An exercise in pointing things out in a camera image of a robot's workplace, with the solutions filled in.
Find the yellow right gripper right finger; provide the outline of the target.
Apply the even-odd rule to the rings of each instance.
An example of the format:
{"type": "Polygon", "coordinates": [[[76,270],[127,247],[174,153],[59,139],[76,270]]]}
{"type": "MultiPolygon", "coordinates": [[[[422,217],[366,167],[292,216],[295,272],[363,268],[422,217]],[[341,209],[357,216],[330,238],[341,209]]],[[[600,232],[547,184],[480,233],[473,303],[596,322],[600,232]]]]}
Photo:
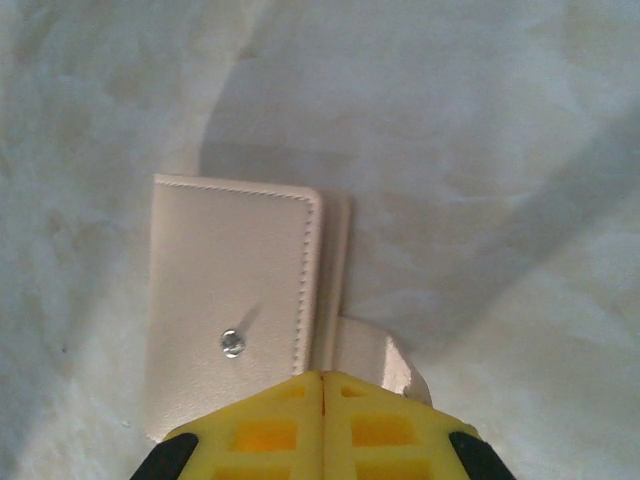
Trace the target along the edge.
{"type": "Polygon", "coordinates": [[[475,427],[346,374],[324,374],[326,479],[512,479],[475,427]]]}

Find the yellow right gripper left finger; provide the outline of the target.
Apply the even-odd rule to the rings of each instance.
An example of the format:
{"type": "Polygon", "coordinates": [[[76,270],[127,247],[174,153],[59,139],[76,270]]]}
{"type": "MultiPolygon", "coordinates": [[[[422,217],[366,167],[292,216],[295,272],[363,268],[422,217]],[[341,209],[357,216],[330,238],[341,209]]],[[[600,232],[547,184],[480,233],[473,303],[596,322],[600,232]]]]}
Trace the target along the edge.
{"type": "Polygon", "coordinates": [[[170,431],[134,479],[321,479],[324,388],[309,372],[170,431]]]}

